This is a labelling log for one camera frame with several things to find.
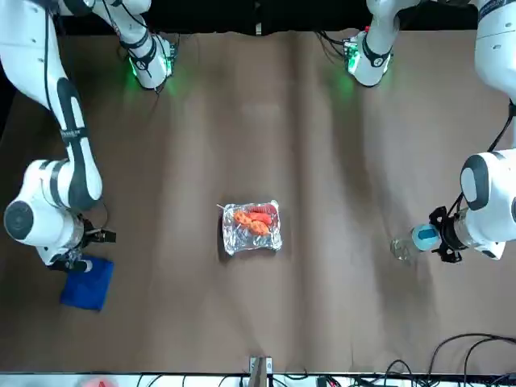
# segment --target white robotic arm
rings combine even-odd
[[[367,0],[367,4],[373,15],[371,27],[344,40],[343,45],[348,72],[362,85],[374,86],[387,70],[392,54],[399,30],[396,14],[418,5],[419,0]],[[516,101],[516,2],[478,0],[473,4],[479,10],[476,71],[487,85]],[[506,127],[515,114],[511,102]],[[416,226],[391,243],[397,258],[409,259],[440,243],[433,252],[447,262],[460,261],[460,251],[466,248],[500,259],[506,242],[516,239],[516,149],[470,156],[461,171],[460,184],[468,208],[452,216],[445,207],[436,209],[430,223]]]
[[[39,2],[0,0],[0,39],[8,79],[55,115],[68,154],[29,165],[19,195],[6,208],[5,228],[13,239],[35,246],[46,265],[61,261],[73,268],[78,258],[74,269],[87,270],[77,253],[98,235],[88,234],[93,227],[76,212],[98,201],[102,180],[79,96],[60,62],[52,16]]]
[[[145,89],[157,89],[173,73],[177,50],[152,34],[139,14],[148,11],[151,0],[59,0],[62,15],[95,13],[108,23],[129,53],[135,75]]]

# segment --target black cable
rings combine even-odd
[[[279,381],[277,378],[275,377],[272,377],[273,381],[279,383],[280,385],[282,385],[283,387],[289,387],[286,383],[283,383],[282,381]]]
[[[306,368],[303,369],[303,375],[300,377],[293,377],[292,375],[285,374],[285,377],[287,379],[290,379],[291,381],[304,381],[308,378],[308,371],[306,371]]]
[[[335,63],[335,61],[332,59],[332,55],[330,52],[328,52],[328,49],[326,47],[326,45],[324,44],[324,41],[323,41],[323,38],[321,38],[321,36],[315,34],[317,36],[317,39],[319,41],[319,43],[321,44],[321,48],[323,49],[322,52],[324,52],[324,56],[330,61],[330,63],[332,63],[333,65],[335,66],[339,66],[337,63]]]
[[[487,338],[487,339],[482,339],[480,341],[477,341],[476,343],[474,343],[468,350],[468,354],[466,355],[465,359],[464,359],[464,387],[466,386],[466,383],[468,383],[468,361],[469,361],[469,357],[471,356],[472,352],[473,352],[473,349],[475,349],[476,347],[478,347],[479,345],[483,344],[483,343],[488,343],[490,341],[503,341],[503,342],[506,342],[506,343],[510,343],[510,344],[513,344],[513,345],[516,345],[516,341],[514,341],[514,339],[511,339],[511,340],[508,340],[506,338]]]
[[[48,92],[48,29],[49,29],[49,22],[48,20],[51,18],[51,14],[48,11],[48,9],[45,8],[45,52],[44,52],[44,64],[43,64],[43,71],[44,71],[44,86],[45,86],[45,96],[47,97],[47,104],[48,109],[50,112],[54,115],[54,117],[57,119],[56,114],[54,113],[54,110],[52,109],[52,104],[50,103],[50,93]]]
[[[323,39],[327,40],[331,44],[337,44],[339,46],[344,46],[344,43],[341,40],[335,40],[335,39],[331,38],[330,36],[328,36],[328,34],[325,31],[317,31],[315,33],[320,34]]]
[[[502,138],[502,136],[506,133],[507,128],[509,127],[509,125],[512,122],[512,120],[513,120],[513,115],[512,115],[512,111],[511,111],[509,113],[509,117],[507,117],[506,124],[503,126],[503,128],[500,131],[500,133],[498,133],[498,135],[496,136],[494,141],[491,143],[491,145],[489,145],[489,148],[487,148],[487,152],[492,152],[495,149],[495,147],[500,142],[500,139]],[[464,194],[463,193],[460,193],[459,196],[457,196],[457,199],[455,199],[455,201],[453,202],[453,204],[451,205],[450,209],[447,212],[447,217],[450,216],[450,214],[453,212],[453,209],[455,207],[456,207],[456,212],[460,211],[460,203],[462,202],[463,198],[464,198]]]
[[[427,371],[427,384],[430,384],[431,382],[431,374],[434,369],[435,364],[435,358],[437,357],[437,354],[439,353],[440,349],[447,343],[450,343],[451,341],[462,339],[465,337],[484,337],[487,339],[499,339],[499,340],[505,340],[511,343],[516,344],[516,338],[508,337],[508,336],[499,336],[499,335],[491,335],[488,333],[463,333],[462,335],[455,335],[452,337],[449,337],[448,339],[444,340],[441,344],[437,346],[437,348],[434,350],[434,353],[432,354],[430,365],[428,366]]]
[[[127,9],[126,5],[122,2],[122,8],[123,10],[126,11],[126,13],[131,17],[131,19],[133,19],[135,22],[137,22],[140,26],[144,27],[144,28],[148,28],[148,26],[146,24],[143,24],[142,22],[140,22],[131,12],[129,12],[129,10]]]
[[[220,387],[221,385],[223,385],[223,382],[228,378],[228,377],[231,377],[232,375],[226,375],[225,377],[222,378],[222,380],[218,383],[218,387]]]
[[[409,372],[409,377],[408,378],[410,379],[410,385],[411,385],[411,387],[414,387],[414,374],[412,373],[412,370],[410,369],[409,365],[405,361],[403,361],[401,359],[396,359],[395,361],[393,361],[391,364],[389,364],[389,367],[387,367],[387,369],[385,370],[385,374],[383,376],[383,378],[384,378],[384,387],[387,386],[387,376],[390,373],[396,373],[398,375],[405,376],[405,375],[400,374],[398,372],[391,372],[390,371],[391,368],[394,367],[396,364],[401,364],[401,365],[403,365],[406,368],[406,370]]]
[[[325,378],[326,378],[326,382],[331,382],[332,384],[336,385],[337,387],[342,387],[342,385],[339,383],[339,381],[337,381],[333,376],[326,375]]]
[[[160,379],[161,377],[164,377],[164,376],[165,376],[165,374],[161,373],[160,375],[158,375],[157,377],[152,379],[152,381],[147,385],[147,387],[151,387],[158,379]]]
[[[339,51],[339,49],[335,46],[335,43],[332,43],[331,40],[328,40],[325,38],[325,35],[321,34],[320,32],[315,32],[315,35],[317,35],[321,41],[323,41],[323,39],[325,39],[328,44],[330,45],[330,47],[333,49],[333,51],[337,54],[337,56],[340,58],[340,59],[343,59],[344,58],[344,53]]]
[[[476,343],[474,343],[469,348],[468,354],[466,355],[466,357],[464,359],[464,387],[466,387],[466,384],[468,383],[468,361],[469,361],[470,355],[473,352],[473,349],[475,349],[476,347],[478,347],[482,343],[488,343],[489,341],[494,341],[494,340],[496,340],[496,339],[482,339],[482,340],[477,341]]]
[[[495,379],[494,381],[492,381],[489,385],[487,385],[488,387],[491,387],[493,385],[498,385],[498,383],[500,383],[500,381],[503,381],[504,379],[506,379],[507,377],[512,377],[512,376],[516,376],[516,372],[508,372],[504,375],[501,375],[500,377],[498,377],[497,379]]]

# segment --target green led light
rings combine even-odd
[[[387,60],[385,61],[384,74],[387,73],[387,69],[389,68],[389,62],[392,55],[387,56]]]
[[[360,53],[358,51],[353,52],[347,61],[347,71],[350,74],[354,74],[356,68],[358,67],[358,62],[360,61]]]
[[[132,75],[134,75],[135,77],[137,77],[137,76],[136,76],[136,68],[135,68],[135,66],[134,66],[134,65],[133,65],[133,63],[132,63],[131,58],[129,58],[129,63],[131,64],[131,68],[132,68]]]

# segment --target plastic water bottle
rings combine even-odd
[[[439,242],[439,231],[431,224],[420,224],[407,235],[393,239],[390,251],[399,260],[413,260],[422,252],[428,251]]]

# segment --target blue cloth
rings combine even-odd
[[[83,256],[82,259],[91,260],[93,268],[87,273],[68,273],[61,304],[100,311],[110,285],[113,262],[94,256]]]

